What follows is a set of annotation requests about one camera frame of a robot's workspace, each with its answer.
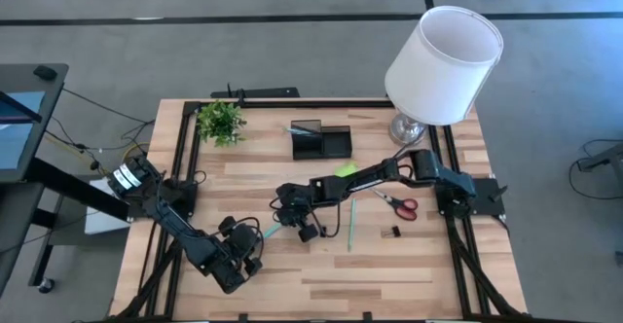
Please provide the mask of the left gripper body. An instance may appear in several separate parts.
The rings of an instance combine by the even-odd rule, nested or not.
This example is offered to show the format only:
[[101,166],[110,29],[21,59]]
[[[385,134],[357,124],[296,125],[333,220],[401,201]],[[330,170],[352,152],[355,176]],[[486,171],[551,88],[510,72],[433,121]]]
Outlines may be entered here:
[[241,265],[255,251],[256,245],[262,242],[262,233],[256,226],[238,224],[228,231],[227,241],[235,264]]

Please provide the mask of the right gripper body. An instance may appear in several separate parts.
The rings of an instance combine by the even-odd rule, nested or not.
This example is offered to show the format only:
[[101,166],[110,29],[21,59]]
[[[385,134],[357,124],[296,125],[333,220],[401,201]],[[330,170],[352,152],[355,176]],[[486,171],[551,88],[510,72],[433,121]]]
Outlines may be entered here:
[[280,211],[289,211],[291,216],[300,214],[303,222],[307,221],[311,208],[311,195],[308,186],[286,183],[276,189],[276,194],[280,203],[280,207],[276,211],[278,221]]

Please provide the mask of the black mesh desk organizer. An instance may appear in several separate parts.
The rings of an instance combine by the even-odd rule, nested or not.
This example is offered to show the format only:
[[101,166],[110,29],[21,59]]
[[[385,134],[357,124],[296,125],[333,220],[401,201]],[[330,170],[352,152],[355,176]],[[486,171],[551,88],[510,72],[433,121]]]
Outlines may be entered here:
[[319,132],[315,136],[292,135],[295,161],[349,159],[352,154],[350,126],[324,126],[321,120],[292,121],[290,127]]

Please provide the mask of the red handled scissors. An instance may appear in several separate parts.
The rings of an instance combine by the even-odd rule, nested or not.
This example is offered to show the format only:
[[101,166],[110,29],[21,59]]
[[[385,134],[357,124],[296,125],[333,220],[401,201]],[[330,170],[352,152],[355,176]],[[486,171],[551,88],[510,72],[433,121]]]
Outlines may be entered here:
[[394,211],[395,215],[405,221],[415,221],[418,216],[418,202],[412,198],[399,199],[385,194],[377,189],[373,189],[373,193],[383,199]]

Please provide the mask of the green plant in white pot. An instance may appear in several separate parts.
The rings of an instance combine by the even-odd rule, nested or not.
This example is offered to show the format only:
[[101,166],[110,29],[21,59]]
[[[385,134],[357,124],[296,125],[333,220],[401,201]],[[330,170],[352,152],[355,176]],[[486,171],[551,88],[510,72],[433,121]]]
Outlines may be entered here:
[[217,100],[202,107],[197,115],[199,137],[212,140],[215,147],[237,145],[245,138],[240,131],[246,126],[241,109],[235,103]]

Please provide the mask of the white box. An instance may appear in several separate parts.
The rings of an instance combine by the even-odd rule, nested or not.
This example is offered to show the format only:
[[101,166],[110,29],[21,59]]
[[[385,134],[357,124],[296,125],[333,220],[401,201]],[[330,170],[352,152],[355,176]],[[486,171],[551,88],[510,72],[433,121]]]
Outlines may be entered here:
[[[89,184],[102,192],[113,195],[113,190],[108,185],[108,179],[102,177],[100,179],[91,180]],[[90,206],[87,207],[85,220],[85,234],[93,235],[98,233],[108,233],[116,230],[127,229],[129,222],[121,221],[113,216],[102,213]]]

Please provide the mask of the white shade silver table lamp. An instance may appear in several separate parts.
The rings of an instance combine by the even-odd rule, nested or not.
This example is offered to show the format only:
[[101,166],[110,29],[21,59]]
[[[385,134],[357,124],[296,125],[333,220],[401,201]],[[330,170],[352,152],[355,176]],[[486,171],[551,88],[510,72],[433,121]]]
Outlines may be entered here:
[[439,6],[425,12],[385,73],[385,91],[397,111],[390,138],[417,144],[427,127],[463,121],[503,49],[497,27],[471,10]]

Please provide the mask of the desk monitor screen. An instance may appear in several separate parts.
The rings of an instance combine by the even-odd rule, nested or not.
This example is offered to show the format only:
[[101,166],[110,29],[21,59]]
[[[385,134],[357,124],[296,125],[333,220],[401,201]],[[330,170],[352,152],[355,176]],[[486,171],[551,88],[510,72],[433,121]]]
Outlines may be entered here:
[[[43,91],[14,92],[9,96],[28,109],[38,112]],[[0,124],[0,169],[16,169],[33,124]]]

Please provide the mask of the black equipment stand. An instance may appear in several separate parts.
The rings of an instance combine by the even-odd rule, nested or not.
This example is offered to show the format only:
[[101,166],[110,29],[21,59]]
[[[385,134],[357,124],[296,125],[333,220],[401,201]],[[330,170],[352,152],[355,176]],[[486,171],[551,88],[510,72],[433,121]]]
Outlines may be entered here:
[[616,172],[623,173],[623,143],[581,161],[579,169],[588,172],[597,166],[606,164],[610,164]]

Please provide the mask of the black aluminium table frame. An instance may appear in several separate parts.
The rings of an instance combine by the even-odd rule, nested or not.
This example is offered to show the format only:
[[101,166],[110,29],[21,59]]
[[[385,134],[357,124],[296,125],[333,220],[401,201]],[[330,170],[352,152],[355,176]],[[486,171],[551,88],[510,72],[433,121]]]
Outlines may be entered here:
[[[149,160],[180,179],[199,180],[192,224],[213,232],[227,216],[254,217],[266,231],[275,224],[275,190],[329,175],[338,160],[295,161],[288,132],[292,121],[321,120],[350,126],[352,157],[365,168],[392,156],[388,136],[394,108],[386,99],[247,99],[247,124],[237,146],[218,148],[194,134],[195,100],[161,102]],[[142,322],[244,320],[374,321],[460,318],[482,312],[482,292],[468,269],[458,269],[447,230],[451,221],[437,210],[432,189],[384,185],[393,197],[419,203],[418,219],[399,219],[371,191],[356,198],[352,250],[348,252],[350,203],[317,211],[329,237],[302,242],[292,228],[266,241],[263,267],[233,294],[201,275],[185,259],[165,272],[144,306]],[[383,238],[398,226],[400,237]]]

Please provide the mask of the black bracket bar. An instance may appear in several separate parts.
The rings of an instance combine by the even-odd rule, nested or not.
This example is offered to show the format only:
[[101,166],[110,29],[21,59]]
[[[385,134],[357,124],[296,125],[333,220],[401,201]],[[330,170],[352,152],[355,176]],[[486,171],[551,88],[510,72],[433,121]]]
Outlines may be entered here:
[[233,90],[230,85],[223,91],[214,91],[210,94],[211,98],[299,98],[300,93],[297,88],[265,88],[265,89],[237,89]]

